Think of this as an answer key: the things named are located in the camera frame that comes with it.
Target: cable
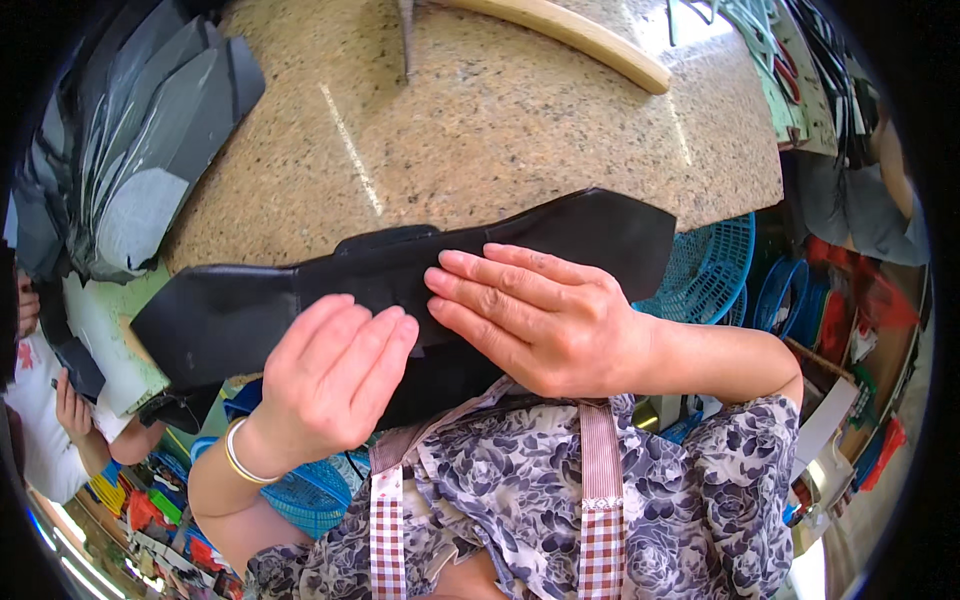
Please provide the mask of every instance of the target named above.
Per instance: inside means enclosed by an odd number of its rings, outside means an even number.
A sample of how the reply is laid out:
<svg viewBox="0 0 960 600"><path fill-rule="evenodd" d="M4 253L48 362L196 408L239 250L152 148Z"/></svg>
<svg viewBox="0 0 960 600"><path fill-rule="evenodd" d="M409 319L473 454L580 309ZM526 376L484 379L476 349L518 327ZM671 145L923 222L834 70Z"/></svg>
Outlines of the cable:
<svg viewBox="0 0 960 600"><path fill-rule="evenodd" d="M363 476L363 473L360 472L360 469L357 468L357 466L353 463L353 459L350 458L350 453L344 450L344 456L347 457L347 462L350 463L351 467L353 467L353 470L356 472L357 477L360 478L360 481L366 479L366 477Z"/></svg>

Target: silver bangle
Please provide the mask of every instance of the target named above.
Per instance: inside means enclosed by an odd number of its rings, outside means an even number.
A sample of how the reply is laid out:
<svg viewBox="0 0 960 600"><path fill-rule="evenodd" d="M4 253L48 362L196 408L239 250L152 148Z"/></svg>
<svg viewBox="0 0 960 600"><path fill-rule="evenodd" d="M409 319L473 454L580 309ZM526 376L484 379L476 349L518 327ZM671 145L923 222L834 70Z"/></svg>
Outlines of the silver bangle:
<svg viewBox="0 0 960 600"><path fill-rule="evenodd" d="M247 422L246 417L242 417L238 419L227 432L227 440L224 444L227 447L227 457L229 458L231 465L234 468L236 468L237 472L239 472L239 474L242 475L245 479L248 479L256 484L260 484L263 486L269 486L270 484L274 484L280 479L282 479L283 475L279 475L271 479L264 479L263 477L258 477L257 475L254 475L253 473L251 473L251 471L248 468L241 465L240 461L237 460L236 451L233 449L233 436L236 435L237 430L240 429L240 426L243 425L245 422Z"/></svg>

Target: floral blouse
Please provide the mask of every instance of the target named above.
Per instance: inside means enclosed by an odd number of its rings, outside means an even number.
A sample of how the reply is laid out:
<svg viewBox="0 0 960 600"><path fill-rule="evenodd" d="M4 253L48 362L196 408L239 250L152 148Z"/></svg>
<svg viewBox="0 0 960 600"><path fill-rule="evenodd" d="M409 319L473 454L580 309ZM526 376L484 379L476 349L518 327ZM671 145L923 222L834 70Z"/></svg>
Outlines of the floral blouse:
<svg viewBox="0 0 960 600"><path fill-rule="evenodd" d="M733 406L676 445L633 427L610 398L624 480L623 598L766 598L793 558L782 513L799 431L782 396ZM577 408L511 397L429 436L404 462L407 596L441 568L488 552L511 599L574 600L580 552ZM370 479L341 524L311 546L248 563L247 597L372 598Z"/></svg>

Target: person's hand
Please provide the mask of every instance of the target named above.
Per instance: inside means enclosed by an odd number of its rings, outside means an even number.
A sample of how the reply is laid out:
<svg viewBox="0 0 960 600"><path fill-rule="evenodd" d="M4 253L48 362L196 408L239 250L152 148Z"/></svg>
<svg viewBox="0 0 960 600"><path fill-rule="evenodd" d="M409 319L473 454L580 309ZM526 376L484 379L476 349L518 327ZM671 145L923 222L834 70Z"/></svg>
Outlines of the person's hand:
<svg viewBox="0 0 960 600"><path fill-rule="evenodd" d="M399 306L373 317L352 296L318 300L267 359L263 401L234 439L237 459L270 478L365 442L419 331Z"/></svg>
<svg viewBox="0 0 960 600"><path fill-rule="evenodd" d="M33 282L21 273L16 278L16 287L20 299L20 338L25 338L36 329L36 319L40 314L40 296L33 290Z"/></svg>
<svg viewBox="0 0 960 600"><path fill-rule="evenodd" d="M57 380L57 421L71 440L85 436L93 427L90 405L74 392L66 369L60 369L60 379Z"/></svg>
<svg viewBox="0 0 960 600"><path fill-rule="evenodd" d="M427 307L531 392L604 397L628 392L649 353L652 322L595 267L516 246L484 256L440 253L424 274Z"/></svg>

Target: apron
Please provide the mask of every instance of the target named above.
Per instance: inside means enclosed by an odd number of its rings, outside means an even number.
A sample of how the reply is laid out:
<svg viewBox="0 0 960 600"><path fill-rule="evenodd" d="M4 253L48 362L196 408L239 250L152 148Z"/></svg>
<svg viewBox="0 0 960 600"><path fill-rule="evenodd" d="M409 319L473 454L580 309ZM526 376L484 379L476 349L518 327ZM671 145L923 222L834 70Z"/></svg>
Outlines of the apron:
<svg viewBox="0 0 960 600"><path fill-rule="evenodd" d="M403 557L403 460L429 435L493 407L514 381L504 376L482 396L433 421L388 431L371 448L370 564L373 600L406 600ZM578 597L620 597L624 551L623 477L610 403L574 400L580 415L583 499Z"/></svg>

